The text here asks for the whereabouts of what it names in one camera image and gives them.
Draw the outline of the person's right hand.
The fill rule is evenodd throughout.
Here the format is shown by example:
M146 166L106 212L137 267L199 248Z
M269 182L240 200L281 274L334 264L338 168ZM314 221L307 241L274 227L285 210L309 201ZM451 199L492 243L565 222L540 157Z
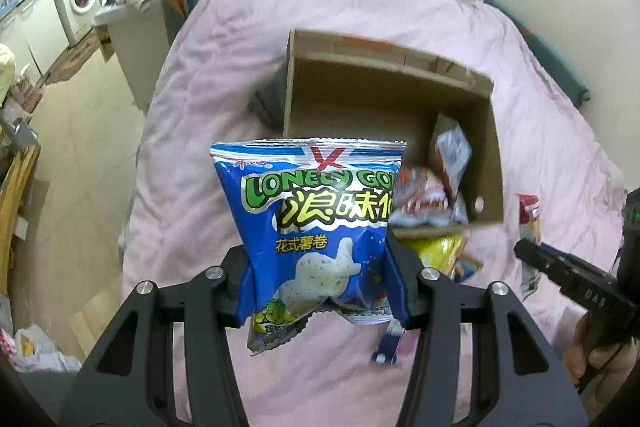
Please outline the person's right hand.
M587 347L587 334L591 329L590 316L586 313L577 323L570 347L563 355L563 365L574 386L585 375L587 366L600 369L602 381L592 394L591 401L604 407L623 386L639 358L639 341L631 338L626 345Z

